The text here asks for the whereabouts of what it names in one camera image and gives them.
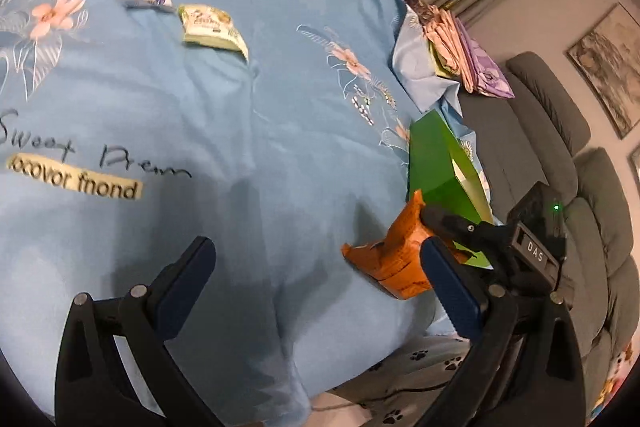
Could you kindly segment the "green white cardboard box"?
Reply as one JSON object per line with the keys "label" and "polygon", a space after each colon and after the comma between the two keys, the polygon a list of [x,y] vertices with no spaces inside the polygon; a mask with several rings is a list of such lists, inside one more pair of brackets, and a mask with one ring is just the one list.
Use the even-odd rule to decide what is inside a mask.
{"label": "green white cardboard box", "polygon": [[494,223],[487,195],[473,161],[439,113],[432,110],[410,126],[409,193],[421,190],[424,202],[468,219]]}

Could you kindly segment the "orange snack packet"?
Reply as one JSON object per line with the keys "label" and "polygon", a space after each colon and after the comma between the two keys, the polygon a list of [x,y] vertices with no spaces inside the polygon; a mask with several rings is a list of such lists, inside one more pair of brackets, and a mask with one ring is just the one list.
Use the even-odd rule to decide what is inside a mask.
{"label": "orange snack packet", "polygon": [[420,219],[425,207],[422,191],[416,190],[384,239],[361,246],[344,244],[341,248],[343,257],[353,267],[399,300],[433,289],[420,260],[422,243],[436,236]]}

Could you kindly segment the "pale green snack packet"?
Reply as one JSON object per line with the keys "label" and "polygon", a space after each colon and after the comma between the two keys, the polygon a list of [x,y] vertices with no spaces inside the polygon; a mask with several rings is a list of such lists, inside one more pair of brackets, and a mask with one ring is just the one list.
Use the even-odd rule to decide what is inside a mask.
{"label": "pale green snack packet", "polygon": [[239,52],[245,61],[250,59],[248,46],[227,12],[206,4],[182,4],[178,15],[184,42]]}

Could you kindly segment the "paw print rug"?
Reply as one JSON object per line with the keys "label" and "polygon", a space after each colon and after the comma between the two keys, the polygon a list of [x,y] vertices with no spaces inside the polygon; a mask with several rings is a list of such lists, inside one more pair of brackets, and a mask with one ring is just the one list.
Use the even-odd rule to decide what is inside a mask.
{"label": "paw print rug", "polygon": [[456,335],[422,335],[359,376],[318,395],[308,426],[413,426],[470,349]]}

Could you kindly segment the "folded purple cloth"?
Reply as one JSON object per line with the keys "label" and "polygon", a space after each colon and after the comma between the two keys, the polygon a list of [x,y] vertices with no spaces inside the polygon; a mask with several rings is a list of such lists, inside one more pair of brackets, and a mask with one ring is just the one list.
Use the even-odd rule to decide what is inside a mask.
{"label": "folded purple cloth", "polygon": [[470,36],[461,20],[456,17],[454,23],[464,49],[466,62],[471,69],[474,91],[491,98],[502,98],[503,100],[514,98],[510,83],[506,80],[506,76],[497,63]]}

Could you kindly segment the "folded yellow green cloth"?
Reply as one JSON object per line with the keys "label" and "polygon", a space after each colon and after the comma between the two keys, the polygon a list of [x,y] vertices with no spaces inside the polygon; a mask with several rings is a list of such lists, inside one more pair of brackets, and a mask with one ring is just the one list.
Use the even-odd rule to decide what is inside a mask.
{"label": "folded yellow green cloth", "polygon": [[434,44],[431,43],[431,41],[428,42],[428,52],[430,52],[431,54],[431,57],[434,63],[434,71],[436,72],[436,75],[438,77],[442,77],[450,80],[457,79],[457,76],[454,75],[452,72],[450,72],[449,69],[446,69],[446,67],[442,64],[442,61],[440,60],[437,50],[434,48]]}

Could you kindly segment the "framed landscape painting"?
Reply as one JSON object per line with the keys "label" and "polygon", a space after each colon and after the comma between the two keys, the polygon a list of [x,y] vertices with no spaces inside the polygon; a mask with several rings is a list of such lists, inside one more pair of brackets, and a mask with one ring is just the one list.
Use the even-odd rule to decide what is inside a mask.
{"label": "framed landscape painting", "polygon": [[639,124],[639,23],[616,3],[566,55],[626,138]]}

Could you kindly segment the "folded pink cloth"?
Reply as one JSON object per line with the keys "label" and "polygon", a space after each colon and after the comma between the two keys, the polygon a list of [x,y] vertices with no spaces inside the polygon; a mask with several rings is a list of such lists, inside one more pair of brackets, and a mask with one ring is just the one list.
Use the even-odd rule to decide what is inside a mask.
{"label": "folded pink cloth", "polygon": [[423,0],[407,1],[419,17],[427,43],[431,41],[434,44],[442,64],[457,76],[466,92],[472,93],[474,87],[471,69],[466,62],[454,16],[449,11],[427,4]]}

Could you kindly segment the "light blue floral tablecloth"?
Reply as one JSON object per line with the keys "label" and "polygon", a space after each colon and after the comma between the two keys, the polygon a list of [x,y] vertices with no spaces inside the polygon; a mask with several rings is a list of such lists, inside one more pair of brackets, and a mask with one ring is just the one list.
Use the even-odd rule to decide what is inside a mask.
{"label": "light blue floral tablecloth", "polygon": [[[343,258],[405,205],[410,124],[450,120],[404,0],[1,0],[1,349],[54,410],[70,303],[151,280],[194,237],[216,269],[169,350],[226,424],[297,425],[411,336],[433,293]],[[183,41],[182,4],[250,51]]]}

